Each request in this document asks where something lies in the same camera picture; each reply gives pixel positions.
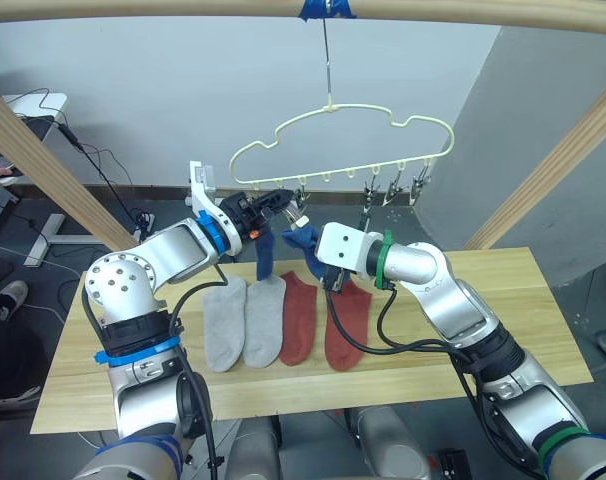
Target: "wooden frame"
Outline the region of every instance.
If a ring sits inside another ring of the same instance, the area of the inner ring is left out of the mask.
[[[304,0],[2,0],[0,22],[141,15],[296,17]],[[351,0],[358,18],[483,23],[606,34],[603,0]],[[468,241],[489,248],[606,137],[606,91]],[[117,250],[132,237],[0,100],[0,152],[67,213]]]

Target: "gray sock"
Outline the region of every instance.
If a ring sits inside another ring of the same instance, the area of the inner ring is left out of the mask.
[[[228,282],[203,295],[205,358],[215,372],[232,368],[245,343],[247,284],[240,277],[228,277]]]
[[[267,367],[279,356],[283,344],[284,295],[285,280],[275,275],[247,289],[243,360],[250,367]]]

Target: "wooden board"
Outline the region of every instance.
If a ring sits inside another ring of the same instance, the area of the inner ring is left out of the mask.
[[[19,120],[1,97],[0,152],[108,248],[126,250],[136,246],[134,238]]]
[[[501,317],[518,342],[529,349],[562,385],[591,382],[592,378],[565,320],[529,249],[452,252],[448,254],[460,278],[467,280]],[[222,265],[226,275],[248,282],[255,278],[254,263]],[[275,273],[293,270],[301,280],[316,284],[301,260],[275,263]],[[165,286],[157,298],[173,308],[191,286],[211,281],[209,269],[179,285]],[[375,318],[387,292],[357,282],[374,295],[370,309],[369,344],[383,347],[376,337]],[[265,369],[239,361],[226,373],[208,370],[203,351],[201,294],[183,307],[182,338],[194,370],[205,377],[217,419],[294,413],[362,405],[412,402],[462,396],[448,357],[438,353],[366,355],[348,372],[335,372],[326,360],[324,336],[326,310],[322,291],[317,292],[317,331],[310,357],[288,367],[279,360]],[[385,325],[396,341],[434,338],[418,304],[399,289]],[[99,342],[85,319],[77,291],[45,384],[32,433],[55,433],[115,428],[112,393],[105,366],[92,360]]]
[[[468,240],[466,249],[490,248],[552,191],[606,137],[606,89],[576,126]]]
[[[303,0],[0,0],[0,22],[141,15],[297,17]],[[606,33],[603,0],[350,0],[358,18]]]

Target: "floor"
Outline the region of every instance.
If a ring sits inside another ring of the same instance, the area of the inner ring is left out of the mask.
[[[155,213],[156,228],[163,228],[190,215],[189,209],[180,201],[130,203],[131,206]],[[126,223],[116,205],[108,202],[106,207]],[[9,212],[33,219],[34,225],[40,228],[47,216],[59,212],[59,209],[49,200],[22,200]],[[318,225],[332,220],[356,224],[359,210],[354,206],[311,205],[308,214]],[[284,221],[278,222],[275,231],[286,228]],[[382,231],[385,228],[392,229],[395,239],[400,242],[430,241],[406,208],[392,206],[374,209],[371,229]],[[62,233],[84,232],[75,222],[67,220]],[[0,222],[0,246],[5,248],[27,253],[36,235],[23,219],[5,215]],[[82,271],[101,255],[101,251],[98,247],[78,250],[78,247],[57,246],[50,251],[47,259]],[[283,242],[277,242],[275,257],[296,258],[297,252]],[[239,261],[252,260],[252,248],[239,258]],[[31,288],[28,297],[31,305],[53,308],[65,316],[76,281],[62,286],[60,299],[57,298],[57,289],[62,282],[74,280],[74,273],[48,264],[38,269],[27,269],[22,267],[19,256],[0,250],[0,277],[3,275],[6,276],[0,280],[0,286],[12,279],[24,279]],[[604,362],[606,359],[595,346],[593,334],[606,328],[606,264],[552,290],[588,365],[594,367]],[[23,308],[17,312],[15,321],[29,324],[43,339],[48,355],[53,355],[61,325],[51,311]],[[595,375],[595,383],[567,387],[567,391],[587,417],[592,431],[606,433],[606,371]],[[527,478],[504,464],[491,450],[466,400],[401,404],[395,408],[428,455],[434,455],[443,448],[464,449],[475,480]],[[359,450],[347,435],[341,412],[284,415],[281,423],[284,437],[281,461],[285,479],[311,480],[368,473]],[[76,434],[29,435],[30,424],[29,419],[0,422],[0,480],[69,479],[92,458],[94,448]],[[237,427],[237,421],[215,425],[216,441],[220,443],[219,450],[223,454],[229,451]],[[102,437],[109,442],[115,438],[115,434],[102,432]],[[87,438],[97,444],[102,441],[98,432],[87,433]],[[195,461],[193,465],[185,467],[184,479],[208,477],[207,468],[202,463],[203,448],[202,441],[193,447]]]

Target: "gray wall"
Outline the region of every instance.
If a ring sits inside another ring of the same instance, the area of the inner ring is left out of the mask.
[[[378,103],[399,119],[419,113],[450,123],[499,31],[360,20],[328,21],[328,28],[335,102]],[[231,187],[227,164],[237,149],[269,141],[279,123],[325,104],[321,23],[164,17],[0,24],[0,90],[42,86],[68,94],[79,138],[112,148],[134,183],[187,185],[188,160],[201,160],[214,165],[218,186]],[[77,177],[99,183],[57,137],[50,146]],[[279,149],[239,162],[239,174],[265,178],[393,160],[440,151],[444,139],[439,127],[391,129],[382,115],[340,112],[293,127]],[[108,173],[124,182],[118,169]],[[361,190],[363,180],[340,176],[310,186]]]
[[[606,88],[606,36],[503,28],[417,214],[460,249]],[[606,261],[606,140],[495,246],[529,246],[550,284]]]

